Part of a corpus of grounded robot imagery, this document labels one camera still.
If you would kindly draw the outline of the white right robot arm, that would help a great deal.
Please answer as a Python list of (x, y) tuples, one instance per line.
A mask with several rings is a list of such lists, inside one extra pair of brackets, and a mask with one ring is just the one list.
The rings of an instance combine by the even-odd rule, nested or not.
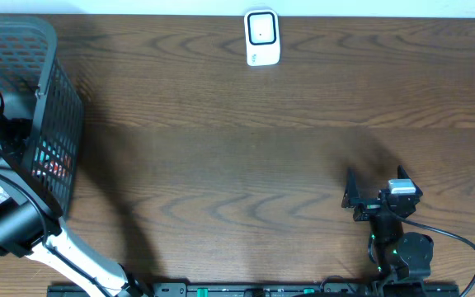
[(368, 292), (377, 296), (425, 296), (422, 281), (430, 276), (433, 240), (416, 232), (406, 233), (403, 220), (416, 211), (421, 189), (397, 168), (397, 178), (379, 190), (374, 198), (364, 198), (356, 184), (353, 170), (347, 171), (346, 188), (341, 202), (354, 211), (355, 222), (370, 225), (368, 254), (379, 270)]

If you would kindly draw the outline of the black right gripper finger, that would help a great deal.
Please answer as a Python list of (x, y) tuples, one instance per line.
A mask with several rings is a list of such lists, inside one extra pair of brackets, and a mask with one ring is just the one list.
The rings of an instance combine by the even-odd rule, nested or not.
[(410, 178), (402, 165), (397, 166), (397, 178), (398, 179), (409, 179)]
[(342, 198), (342, 208), (355, 208), (360, 203), (360, 193), (356, 185), (354, 172), (349, 168), (346, 176), (346, 188)]

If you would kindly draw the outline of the dark grey plastic basket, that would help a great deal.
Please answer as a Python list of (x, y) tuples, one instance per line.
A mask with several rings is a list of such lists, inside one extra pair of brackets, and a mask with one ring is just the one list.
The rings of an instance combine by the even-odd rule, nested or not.
[(0, 93), (9, 119), (28, 119), (20, 165), (48, 187), (68, 213), (82, 135), (84, 105), (57, 57), (46, 21), (0, 16)]

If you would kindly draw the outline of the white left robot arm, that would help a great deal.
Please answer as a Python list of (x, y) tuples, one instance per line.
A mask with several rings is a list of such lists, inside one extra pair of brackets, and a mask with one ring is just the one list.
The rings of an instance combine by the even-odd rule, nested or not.
[(44, 263), (90, 296), (152, 296), (152, 288), (78, 237), (48, 187), (21, 167), (31, 125), (6, 117), (0, 93), (0, 256)]

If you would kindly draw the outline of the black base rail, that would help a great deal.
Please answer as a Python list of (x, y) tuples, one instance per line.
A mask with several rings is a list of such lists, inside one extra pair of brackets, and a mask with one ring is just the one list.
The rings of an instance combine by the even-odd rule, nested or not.
[(427, 296), (459, 297), (459, 288), (448, 284), (386, 285), (378, 292), (369, 285), (340, 280), (319, 284), (190, 284), (154, 283), (155, 297), (292, 297), (292, 296)]

